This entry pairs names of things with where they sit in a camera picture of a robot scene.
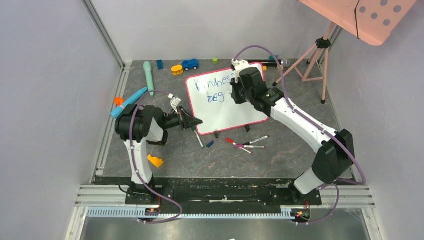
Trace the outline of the blue marker cap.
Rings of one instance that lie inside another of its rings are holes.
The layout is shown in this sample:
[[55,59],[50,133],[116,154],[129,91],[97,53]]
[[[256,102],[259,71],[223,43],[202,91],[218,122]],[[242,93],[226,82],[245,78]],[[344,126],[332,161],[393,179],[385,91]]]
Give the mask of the blue marker cap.
[[209,142],[207,145],[206,145],[206,147],[207,148],[210,148],[213,144],[214,144],[215,142],[212,140],[211,142]]

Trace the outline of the pink framed whiteboard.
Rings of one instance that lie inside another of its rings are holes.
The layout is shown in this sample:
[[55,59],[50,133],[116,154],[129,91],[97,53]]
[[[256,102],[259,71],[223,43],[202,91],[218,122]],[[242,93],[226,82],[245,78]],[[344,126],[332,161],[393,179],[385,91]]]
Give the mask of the pink framed whiteboard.
[[231,97],[230,81],[236,72],[224,68],[212,72],[190,76],[185,85],[194,117],[203,121],[196,126],[197,132],[204,136],[215,132],[262,123],[268,116],[245,102],[236,104]]

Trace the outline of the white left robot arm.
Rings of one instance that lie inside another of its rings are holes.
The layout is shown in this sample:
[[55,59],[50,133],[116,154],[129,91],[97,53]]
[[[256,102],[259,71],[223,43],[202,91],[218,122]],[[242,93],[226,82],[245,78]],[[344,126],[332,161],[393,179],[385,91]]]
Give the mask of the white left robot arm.
[[170,113],[153,105],[141,108],[129,104],[125,107],[116,119],[115,132],[123,141],[130,160],[129,194],[137,195],[145,204],[153,203],[157,190],[152,187],[154,177],[149,166],[147,145],[164,146],[169,137],[168,129],[179,127],[185,131],[202,123],[182,106],[177,106]]

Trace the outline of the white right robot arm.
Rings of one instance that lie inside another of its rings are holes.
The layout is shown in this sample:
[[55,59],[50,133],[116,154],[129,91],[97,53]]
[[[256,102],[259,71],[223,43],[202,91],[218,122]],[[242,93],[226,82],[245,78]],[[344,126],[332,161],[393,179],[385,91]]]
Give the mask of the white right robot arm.
[[257,68],[247,66],[236,70],[230,85],[236,104],[250,103],[256,111],[296,133],[316,153],[310,169],[301,174],[288,191],[293,203],[302,204],[311,191],[332,184],[353,165],[352,134],[346,129],[337,131],[327,127],[294,106],[278,88],[268,88]]

